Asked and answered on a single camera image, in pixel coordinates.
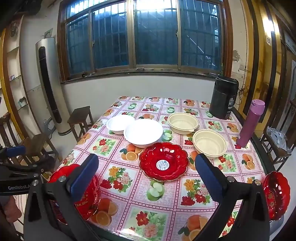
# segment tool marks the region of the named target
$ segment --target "purple thermos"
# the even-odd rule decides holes
[[[251,106],[242,127],[242,130],[237,139],[237,144],[241,147],[246,147],[252,134],[259,122],[260,116],[263,114],[265,103],[262,100],[252,100]]]

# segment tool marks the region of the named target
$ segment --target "blue gripper pad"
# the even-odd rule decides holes
[[[26,147],[25,146],[16,146],[6,149],[6,155],[8,157],[15,157],[24,155],[26,153]]]
[[[198,154],[195,158],[195,168],[205,184],[211,198],[216,202],[223,200],[223,186],[213,172],[214,166],[204,154]]]
[[[73,202],[81,200],[98,167],[99,159],[97,155],[90,154],[83,164],[75,168],[69,175],[67,190],[70,193]]]

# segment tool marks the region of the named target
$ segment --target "window sill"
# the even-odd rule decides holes
[[[181,77],[193,77],[193,78],[204,78],[207,80],[215,80],[217,73],[194,73],[192,71],[180,70],[180,69],[165,69],[165,68],[137,68],[137,69],[124,69],[119,71],[111,71],[104,73],[95,73],[92,75],[87,75],[85,77],[74,78],[61,82],[61,84],[68,84],[73,82],[80,82],[89,79],[99,79],[103,77],[112,77],[112,76],[124,76],[124,75],[171,75],[171,76],[181,76]]]

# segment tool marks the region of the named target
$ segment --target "wooden window frame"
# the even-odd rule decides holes
[[[107,0],[92,7],[89,7],[71,17],[66,19],[66,9],[71,2],[75,0],[63,0],[59,6],[58,23],[57,23],[57,51],[59,59],[59,68],[61,71],[61,82],[70,80],[77,80],[82,78],[82,74],[93,76],[106,76],[121,73],[133,73],[133,72],[167,72],[176,74],[190,74],[201,75],[207,74],[209,77],[215,77],[217,74],[223,74],[227,77],[231,76],[232,68],[232,51],[233,51],[233,31],[232,31],[232,19],[230,14],[230,7],[228,0],[201,0],[218,5],[220,13],[220,28],[221,28],[221,71],[214,71],[212,69],[200,69],[193,66],[181,65],[181,17],[179,9],[179,1],[176,0],[177,5],[177,22],[178,22],[178,64],[177,65],[137,65],[136,53],[135,53],[135,41],[134,41],[134,0]],[[127,14],[127,45],[128,45],[128,60],[129,65],[115,66],[102,69],[95,69],[92,49],[92,12],[100,8],[110,6],[116,3],[126,2],[126,14]],[[89,14],[89,51],[91,58],[91,70],[82,73],[71,75],[69,72],[69,65],[67,61],[67,48],[66,48],[66,24],[81,17],[85,14]]]

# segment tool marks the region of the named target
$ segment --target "wooden chair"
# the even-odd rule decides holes
[[[87,116],[89,116],[91,124],[86,123]],[[80,141],[81,135],[85,135],[85,133],[89,130],[89,127],[94,125],[94,120],[91,116],[90,106],[75,109],[70,115],[70,118],[68,119],[67,123],[70,125],[71,131],[73,132],[76,141]],[[79,124],[81,128],[79,135],[77,135],[74,128],[76,124]]]
[[[296,144],[296,115],[294,114],[295,112],[296,112],[296,97],[290,101],[290,107],[287,111],[287,114],[284,118],[283,123],[281,124],[281,127],[279,128],[280,131],[282,131],[283,128],[287,129],[287,131],[285,133],[285,135],[287,137],[286,145],[292,151],[293,151],[295,144]],[[292,119],[290,125],[287,127],[287,125],[289,124],[289,123],[287,123],[287,119],[289,116],[293,116],[293,119]],[[275,115],[273,117],[273,120],[274,119],[279,120],[280,118],[277,115]],[[270,126],[272,128],[277,128],[279,122],[278,121],[273,122],[273,120],[268,120],[268,124],[266,125],[266,128],[267,128],[267,126]],[[279,168],[276,170],[278,172],[282,168],[282,166],[285,164],[287,159],[291,156],[291,154],[288,154],[287,151],[276,146],[276,144],[271,139],[271,137],[269,135],[267,135],[266,128],[263,131],[263,136],[262,136],[260,142],[264,146],[264,148],[266,149],[267,155],[268,155],[271,163],[273,165],[281,163]],[[275,154],[275,158],[272,157],[272,154],[271,154],[272,151]]]
[[[36,161],[34,160],[33,157],[39,157],[39,159],[41,159],[42,155],[48,156],[51,154],[54,154],[54,162],[56,162],[57,159],[59,159],[59,161],[62,162],[62,158],[59,156],[59,153],[55,149],[50,139],[44,133],[35,135],[33,136],[32,139],[27,137],[23,141],[18,143],[10,125],[10,113],[7,113],[5,116],[0,117],[0,135],[6,147],[12,147],[12,145],[9,141],[4,124],[7,124],[7,128],[13,140],[14,145],[15,146],[23,145],[26,147],[25,155],[20,156],[18,159],[11,158],[14,164],[19,164],[22,160],[24,160],[27,165],[34,164],[36,163]],[[50,148],[52,149],[51,151],[46,151],[44,149],[43,146],[45,143],[47,143],[50,146]]]

